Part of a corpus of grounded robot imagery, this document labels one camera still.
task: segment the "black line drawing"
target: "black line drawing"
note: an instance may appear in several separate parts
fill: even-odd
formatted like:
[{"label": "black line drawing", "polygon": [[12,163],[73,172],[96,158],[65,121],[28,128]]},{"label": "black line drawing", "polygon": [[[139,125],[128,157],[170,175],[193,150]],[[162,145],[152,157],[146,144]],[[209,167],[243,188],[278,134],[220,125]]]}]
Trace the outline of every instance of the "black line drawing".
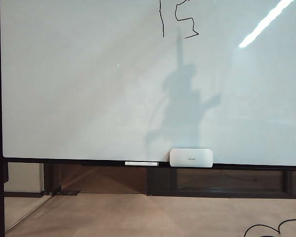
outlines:
[{"label": "black line drawing", "polygon": [[162,14],[161,14],[161,0],[160,0],[160,5],[159,5],[159,12],[160,12],[160,18],[161,18],[161,22],[162,22],[162,36],[164,37],[164,23],[163,23]]},{"label": "black line drawing", "polygon": [[197,35],[199,35],[199,33],[196,32],[196,31],[194,30],[195,22],[194,22],[194,19],[193,19],[192,17],[184,18],[184,19],[179,19],[179,18],[177,17],[178,6],[180,6],[181,4],[185,3],[186,1],[189,1],[189,0],[184,0],[183,2],[177,4],[177,6],[176,6],[176,11],[175,11],[175,13],[174,13],[174,15],[176,16],[177,21],[185,21],[185,20],[189,20],[189,19],[191,19],[191,20],[193,21],[193,31],[195,32],[195,34],[192,35],[192,36],[185,37],[185,39],[187,39],[187,38],[191,38],[191,37],[193,37],[193,36],[197,36]]}]

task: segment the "glossy white surface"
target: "glossy white surface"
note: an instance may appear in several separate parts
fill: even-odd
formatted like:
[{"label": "glossy white surface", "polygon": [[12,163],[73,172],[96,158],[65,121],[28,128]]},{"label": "glossy white surface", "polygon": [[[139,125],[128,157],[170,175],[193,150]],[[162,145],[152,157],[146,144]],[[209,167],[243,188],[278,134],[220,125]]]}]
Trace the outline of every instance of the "glossy white surface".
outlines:
[{"label": "glossy white surface", "polygon": [[6,157],[296,165],[296,0],[1,0]]}]

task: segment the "whiteboard eraser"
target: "whiteboard eraser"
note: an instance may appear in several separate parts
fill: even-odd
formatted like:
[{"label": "whiteboard eraser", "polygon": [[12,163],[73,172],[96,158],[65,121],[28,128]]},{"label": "whiteboard eraser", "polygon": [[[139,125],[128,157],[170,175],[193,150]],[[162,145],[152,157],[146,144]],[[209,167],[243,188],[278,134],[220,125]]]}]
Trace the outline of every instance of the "whiteboard eraser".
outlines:
[{"label": "whiteboard eraser", "polygon": [[210,149],[172,149],[170,165],[173,167],[213,167],[213,152]]}]

